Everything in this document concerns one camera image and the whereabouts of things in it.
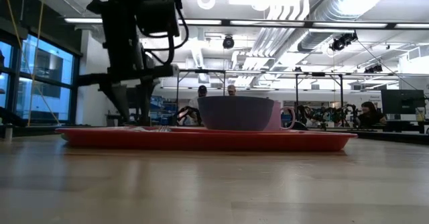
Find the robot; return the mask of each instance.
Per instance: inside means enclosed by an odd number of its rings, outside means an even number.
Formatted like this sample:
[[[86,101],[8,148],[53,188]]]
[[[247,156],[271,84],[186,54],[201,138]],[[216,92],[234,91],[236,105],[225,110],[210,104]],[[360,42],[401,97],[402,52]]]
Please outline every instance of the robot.
[[[159,77],[177,74],[178,67],[172,65],[174,50],[180,48],[188,40],[188,26],[181,13],[181,0],[93,0],[87,7],[89,11],[101,15],[106,42],[103,47],[109,53],[110,67],[107,73],[88,74],[78,77],[77,85],[88,86],[98,84],[114,104],[123,118],[129,121],[129,108],[126,97],[126,86],[122,80],[139,79],[141,117],[138,125],[148,125],[150,98]],[[178,28],[179,15],[183,21],[186,36],[184,41],[175,46],[173,38],[180,35]],[[142,36],[148,38],[167,38],[169,48],[143,49],[139,42],[137,29]],[[168,59],[162,61],[154,54],[155,51],[168,51]],[[152,55],[161,66],[148,55]]]

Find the mug handle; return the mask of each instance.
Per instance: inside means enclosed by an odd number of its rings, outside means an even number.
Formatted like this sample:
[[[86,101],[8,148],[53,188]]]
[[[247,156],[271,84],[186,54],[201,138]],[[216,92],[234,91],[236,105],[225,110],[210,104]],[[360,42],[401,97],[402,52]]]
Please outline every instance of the mug handle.
[[[289,130],[289,129],[293,128],[294,125],[295,125],[296,118],[295,118],[295,109],[293,107],[282,107],[280,109],[280,113],[282,111],[286,111],[288,109],[292,112],[292,123],[291,123],[291,125],[289,127],[282,127],[282,126],[280,126],[281,130]]]

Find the purple bowl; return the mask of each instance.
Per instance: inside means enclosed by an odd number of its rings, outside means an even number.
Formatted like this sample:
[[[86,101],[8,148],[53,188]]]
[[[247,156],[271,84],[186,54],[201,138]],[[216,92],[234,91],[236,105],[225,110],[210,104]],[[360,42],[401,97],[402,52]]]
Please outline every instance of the purple bowl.
[[[198,98],[202,122],[207,129],[263,131],[269,123],[274,101],[260,97],[216,96]]]

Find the glass window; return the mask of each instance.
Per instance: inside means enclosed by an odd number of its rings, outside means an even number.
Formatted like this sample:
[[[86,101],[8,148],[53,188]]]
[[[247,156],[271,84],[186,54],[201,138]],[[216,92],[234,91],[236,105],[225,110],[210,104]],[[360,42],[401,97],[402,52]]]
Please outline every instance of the glass window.
[[[70,89],[49,85],[46,83],[35,81],[32,100],[32,119],[37,120],[54,120],[49,108],[58,118],[58,120],[68,120],[68,111],[70,105]],[[39,87],[47,104],[46,106],[40,92]],[[23,119],[28,119],[30,99],[32,91],[32,80],[27,78],[19,78],[18,96],[16,114]]]
[[[9,82],[9,75],[3,73],[0,75],[0,107],[6,106],[7,96],[7,83]]]
[[[38,58],[35,61],[37,40],[35,36],[29,36],[23,41],[23,54],[28,63],[21,57],[21,71],[31,74],[34,68],[36,76],[71,84],[73,55],[39,40]]]
[[[0,42],[0,51],[3,57],[5,58],[5,67],[11,66],[11,55],[12,55],[12,46]]]

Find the wooden table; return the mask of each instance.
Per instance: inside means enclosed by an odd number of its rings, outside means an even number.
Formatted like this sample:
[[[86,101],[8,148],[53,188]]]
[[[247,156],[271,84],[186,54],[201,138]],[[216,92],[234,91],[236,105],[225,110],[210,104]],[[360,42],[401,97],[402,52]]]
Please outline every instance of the wooden table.
[[[69,150],[0,144],[1,223],[427,223],[429,148],[335,153]]]

